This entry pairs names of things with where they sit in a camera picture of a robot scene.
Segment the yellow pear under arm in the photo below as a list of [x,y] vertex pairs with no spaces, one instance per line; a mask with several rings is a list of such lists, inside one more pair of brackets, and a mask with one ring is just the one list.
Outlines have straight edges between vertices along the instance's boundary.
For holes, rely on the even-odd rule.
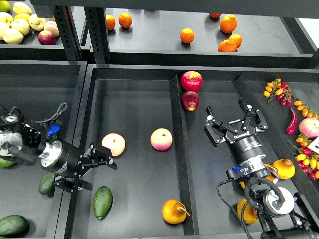
[[246,183],[242,181],[240,182],[240,186],[244,190],[246,188]]

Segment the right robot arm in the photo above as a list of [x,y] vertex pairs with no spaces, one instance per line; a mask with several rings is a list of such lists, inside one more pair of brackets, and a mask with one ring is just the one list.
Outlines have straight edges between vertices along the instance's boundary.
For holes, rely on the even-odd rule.
[[244,113],[243,119],[221,122],[214,116],[211,107],[207,107],[204,126],[212,145],[217,147],[226,142],[236,163],[234,168],[227,170],[227,180],[219,182],[217,187],[229,182],[242,182],[245,185],[246,202],[242,210],[237,212],[233,206],[229,208],[249,239],[252,236],[245,218],[248,206],[256,213],[262,228],[262,239],[317,239],[319,230],[310,219],[300,195],[292,194],[268,179],[268,176],[274,176],[275,179],[279,179],[279,176],[263,162],[266,150],[258,133],[264,132],[268,125],[262,112],[246,104],[242,98],[238,104]]

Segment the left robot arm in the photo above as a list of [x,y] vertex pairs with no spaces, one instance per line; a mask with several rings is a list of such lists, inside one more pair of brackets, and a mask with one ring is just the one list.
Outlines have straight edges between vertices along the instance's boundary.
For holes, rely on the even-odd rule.
[[67,192],[86,189],[91,183],[82,180],[89,170],[106,165],[114,170],[118,167],[111,150],[91,143],[86,151],[54,137],[55,122],[67,109],[61,103],[48,119],[26,120],[21,110],[0,109],[0,157],[22,165],[34,165],[41,161],[41,167],[53,173],[54,185]]

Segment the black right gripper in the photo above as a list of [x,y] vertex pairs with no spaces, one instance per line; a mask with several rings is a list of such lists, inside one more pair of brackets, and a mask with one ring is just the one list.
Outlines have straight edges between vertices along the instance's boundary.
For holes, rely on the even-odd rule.
[[204,131],[214,147],[227,141],[228,147],[237,164],[247,160],[262,160],[266,150],[256,132],[264,132],[268,125],[259,109],[254,109],[242,97],[238,104],[244,113],[241,129],[216,119],[210,106],[206,108],[207,118]]

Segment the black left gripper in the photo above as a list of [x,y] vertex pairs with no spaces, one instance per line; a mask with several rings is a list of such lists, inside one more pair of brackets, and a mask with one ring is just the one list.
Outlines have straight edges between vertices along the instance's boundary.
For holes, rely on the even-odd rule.
[[[54,179],[55,187],[64,191],[93,190],[91,183],[82,180],[82,175],[74,172],[78,161],[81,169],[89,170],[102,165],[114,170],[118,169],[113,160],[112,152],[107,147],[92,142],[88,149],[82,153],[79,148],[64,141],[56,140],[53,143],[46,143],[46,147],[39,158],[44,170],[57,175]],[[73,177],[73,180],[69,181],[67,178],[71,177]]]

